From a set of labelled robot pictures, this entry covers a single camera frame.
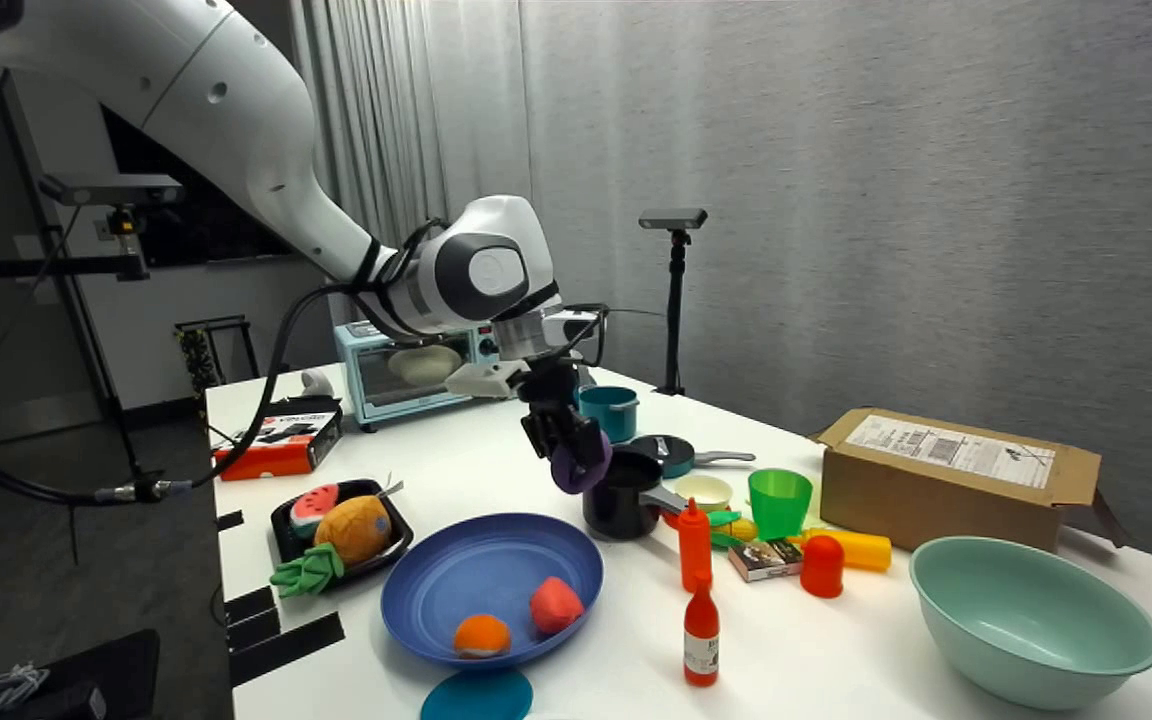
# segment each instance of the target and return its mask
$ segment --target table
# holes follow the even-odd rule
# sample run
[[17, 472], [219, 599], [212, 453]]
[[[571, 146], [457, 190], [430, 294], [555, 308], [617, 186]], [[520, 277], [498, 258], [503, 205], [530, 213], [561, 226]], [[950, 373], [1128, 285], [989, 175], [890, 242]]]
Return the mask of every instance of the table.
[[[316, 367], [342, 395], [334, 365]], [[765, 469], [794, 469], [821, 481], [822, 447], [783, 426], [689, 400], [661, 395], [639, 381], [595, 367], [601, 384], [639, 391], [639, 432], [676, 432], [694, 447], [749, 447]], [[297, 375], [278, 381], [278, 395], [301, 391]], [[260, 384], [206, 389], [206, 418], [241, 432], [256, 408]], [[548, 481], [520, 432], [523, 404], [477, 404], [409, 422], [383, 422], [368, 435], [342, 435], [333, 456], [297, 481], [217, 482], [217, 512], [242, 512], [241, 527], [219, 534], [224, 594], [253, 592], [272, 574], [266, 512], [327, 481], [375, 475], [402, 481], [397, 507], [415, 527], [415, 543], [457, 519], [484, 512], [544, 512], [576, 527], [578, 498]], [[745, 472], [711, 472], [736, 486], [745, 507]], [[1058, 555], [1115, 583], [1152, 615], [1152, 555], [1073, 533]], [[657, 527], [647, 538], [601, 538], [603, 592], [585, 632], [555, 654], [529, 665], [541, 720], [619, 720], [619, 716], [1033, 716], [959, 678], [925, 632], [908, 555], [874, 571], [846, 571], [839, 599], [815, 599], [792, 580], [745, 583], [715, 555], [715, 602], [725, 615], [725, 665], [715, 688], [689, 688], [683, 602], [676, 583], [676, 534]], [[237, 688], [237, 716], [421, 716], [425, 697], [448, 677], [413, 660], [389, 639], [379, 619], [383, 574], [356, 586], [278, 599], [283, 628], [339, 613], [342, 639], [316, 654], [283, 665]], [[1140, 720], [1152, 716], [1152, 671], [1128, 678], [1088, 716]]]

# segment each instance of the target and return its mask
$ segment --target light green bowl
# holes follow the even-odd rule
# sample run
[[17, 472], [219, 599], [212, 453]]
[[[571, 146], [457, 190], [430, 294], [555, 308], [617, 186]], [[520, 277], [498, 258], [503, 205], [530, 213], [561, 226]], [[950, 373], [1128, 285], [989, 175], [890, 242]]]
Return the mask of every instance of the light green bowl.
[[912, 550], [925, 625], [972, 683], [1029, 709], [1088, 709], [1152, 667], [1152, 619], [1097, 574], [1011, 538]]

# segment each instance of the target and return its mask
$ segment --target floor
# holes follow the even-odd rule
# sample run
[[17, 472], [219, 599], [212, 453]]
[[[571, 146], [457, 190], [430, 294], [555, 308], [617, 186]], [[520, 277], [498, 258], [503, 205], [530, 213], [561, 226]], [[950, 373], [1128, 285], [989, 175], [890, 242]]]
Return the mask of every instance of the floor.
[[[189, 417], [131, 432], [143, 469], [197, 475], [200, 426]], [[0, 445], [0, 469], [61, 486], [129, 475], [110, 426]], [[62, 507], [0, 490], [0, 671], [47, 665], [155, 628], [155, 716], [232, 716], [212, 490], [153, 507]]]

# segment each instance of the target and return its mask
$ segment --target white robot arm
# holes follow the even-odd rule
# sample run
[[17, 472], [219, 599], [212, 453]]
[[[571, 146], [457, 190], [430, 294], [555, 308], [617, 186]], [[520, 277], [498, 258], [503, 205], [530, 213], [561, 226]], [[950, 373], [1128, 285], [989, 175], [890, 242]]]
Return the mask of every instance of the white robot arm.
[[529, 359], [520, 395], [541, 456], [576, 490], [603, 472], [603, 438], [571, 410], [576, 373], [544, 226], [529, 199], [484, 196], [413, 249], [375, 242], [321, 186], [316, 113], [297, 69], [224, 0], [0, 0], [0, 76], [41, 71], [206, 175], [333, 278], [356, 285], [363, 317], [397, 335], [495, 326], [503, 359]]

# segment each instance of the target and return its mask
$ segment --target green plastic cup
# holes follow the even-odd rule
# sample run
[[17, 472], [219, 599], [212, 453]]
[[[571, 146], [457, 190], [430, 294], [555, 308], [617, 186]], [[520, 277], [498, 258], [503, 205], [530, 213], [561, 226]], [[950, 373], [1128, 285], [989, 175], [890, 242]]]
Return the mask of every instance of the green plastic cup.
[[810, 507], [810, 481], [788, 469], [749, 472], [749, 507], [759, 538], [800, 534]]

